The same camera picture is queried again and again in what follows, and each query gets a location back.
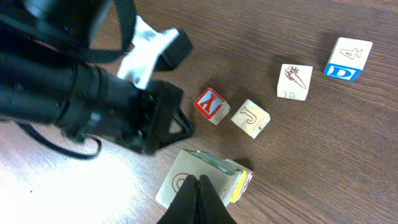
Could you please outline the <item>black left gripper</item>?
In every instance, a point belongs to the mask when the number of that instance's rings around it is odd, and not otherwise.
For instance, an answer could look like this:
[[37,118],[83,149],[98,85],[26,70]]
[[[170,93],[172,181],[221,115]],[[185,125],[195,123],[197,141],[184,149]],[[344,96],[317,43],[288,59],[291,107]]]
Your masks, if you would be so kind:
[[[151,81],[147,89],[139,90],[129,81],[91,68],[76,74],[68,106],[55,125],[75,141],[93,134],[153,154],[193,136],[193,124],[180,109],[182,95],[168,82]],[[179,132],[170,132],[172,123]]]

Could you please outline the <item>yellow sided wooden block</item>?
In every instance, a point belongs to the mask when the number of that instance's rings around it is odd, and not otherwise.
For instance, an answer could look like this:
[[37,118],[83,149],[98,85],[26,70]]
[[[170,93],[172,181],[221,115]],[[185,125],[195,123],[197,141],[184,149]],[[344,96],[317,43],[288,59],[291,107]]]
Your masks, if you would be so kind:
[[235,203],[236,201],[238,201],[241,197],[242,191],[243,191],[243,185],[246,181],[246,177],[247,177],[247,171],[246,168],[243,167],[242,165],[238,164],[237,162],[231,160],[231,159],[227,159],[227,162],[231,163],[232,165],[234,165],[235,167],[237,167],[239,169],[239,171],[241,172],[241,175],[238,179],[238,183],[234,188],[232,197],[230,199],[230,202]]

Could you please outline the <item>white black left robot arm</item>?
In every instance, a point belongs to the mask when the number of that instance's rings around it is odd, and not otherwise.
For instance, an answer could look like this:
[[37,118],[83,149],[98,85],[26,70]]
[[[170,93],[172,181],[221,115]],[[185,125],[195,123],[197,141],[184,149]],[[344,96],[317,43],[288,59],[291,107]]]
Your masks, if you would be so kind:
[[175,28],[155,31],[133,1],[116,1],[121,46],[92,49],[110,4],[1,2],[1,121],[77,159],[86,154],[51,143],[34,124],[55,126],[77,143],[107,139],[148,155],[193,135],[180,108],[183,91],[151,79],[179,66],[190,39]]

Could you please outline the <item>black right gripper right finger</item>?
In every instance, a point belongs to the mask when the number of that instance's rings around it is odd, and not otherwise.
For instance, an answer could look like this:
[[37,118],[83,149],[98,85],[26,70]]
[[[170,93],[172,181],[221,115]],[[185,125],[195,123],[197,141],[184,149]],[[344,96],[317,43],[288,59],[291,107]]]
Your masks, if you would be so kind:
[[207,175],[200,176],[197,202],[198,223],[236,224]]

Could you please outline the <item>green Z wooden block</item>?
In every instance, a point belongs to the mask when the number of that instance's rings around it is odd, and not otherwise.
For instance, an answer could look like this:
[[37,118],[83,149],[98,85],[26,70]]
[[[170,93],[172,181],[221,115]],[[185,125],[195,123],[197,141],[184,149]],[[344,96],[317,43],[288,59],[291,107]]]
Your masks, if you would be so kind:
[[231,203],[230,199],[241,172],[231,163],[209,152],[182,149],[161,185],[155,197],[156,201],[169,208],[188,175],[194,175],[197,179],[201,175],[207,175],[224,206],[227,206]]

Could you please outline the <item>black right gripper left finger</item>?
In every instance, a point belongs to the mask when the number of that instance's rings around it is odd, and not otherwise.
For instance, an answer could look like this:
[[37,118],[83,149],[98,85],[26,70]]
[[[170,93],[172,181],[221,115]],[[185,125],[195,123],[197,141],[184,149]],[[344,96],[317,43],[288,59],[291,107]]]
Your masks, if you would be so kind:
[[195,224],[197,222],[198,184],[188,175],[158,224]]

